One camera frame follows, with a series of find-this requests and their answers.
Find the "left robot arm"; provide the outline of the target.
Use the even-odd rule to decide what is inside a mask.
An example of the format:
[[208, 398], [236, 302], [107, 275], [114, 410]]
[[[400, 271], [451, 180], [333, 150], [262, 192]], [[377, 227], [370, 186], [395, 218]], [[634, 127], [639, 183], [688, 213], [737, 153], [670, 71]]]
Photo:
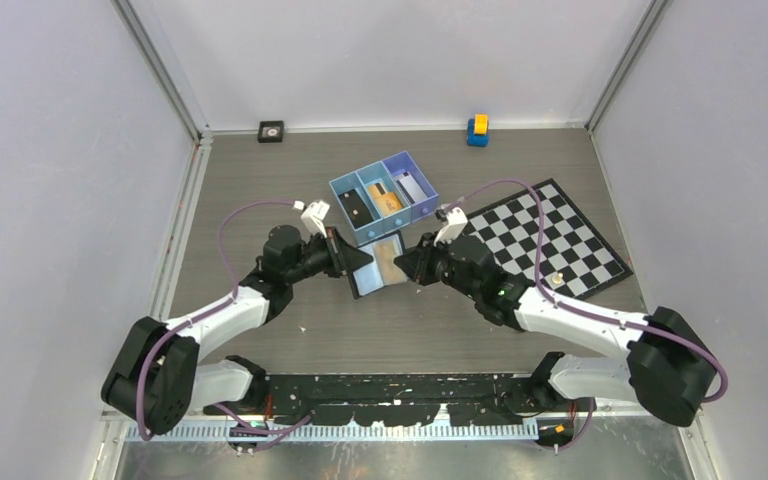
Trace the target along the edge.
[[102, 384], [101, 400], [136, 421], [144, 439], [166, 434], [189, 411], [217, 403], [258, 412], [267, 398], [261, 367], [239, 356], [209, 365], [203, 359], [280, 315], [296, 283], [318, 274], [350, 278], [373, 261], [334, 227], [308, 240], [295, 227], [273, 228], [253, 270], [227, 295], [182, 317], [137, 320]]

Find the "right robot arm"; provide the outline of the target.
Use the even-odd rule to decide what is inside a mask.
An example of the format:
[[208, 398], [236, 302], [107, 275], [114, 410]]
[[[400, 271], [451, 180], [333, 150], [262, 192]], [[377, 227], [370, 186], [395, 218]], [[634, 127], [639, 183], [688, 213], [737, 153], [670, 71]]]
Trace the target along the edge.
[[546, 357], [532, 381], [531, 397], [544, 410], [568, 399], [635, 401], [654, 417], [688, 427], [700, 406], [721, 397], [722, 366], [688, 322], [659, 307], [651, 314], [623, 312], [548, 291], [496, 263], [473, 236], [436, 243], [431, 234], [394, 260], [419, 285], [441, 282], [470, 298], [497, 326], [559, 337], [596, 352]]

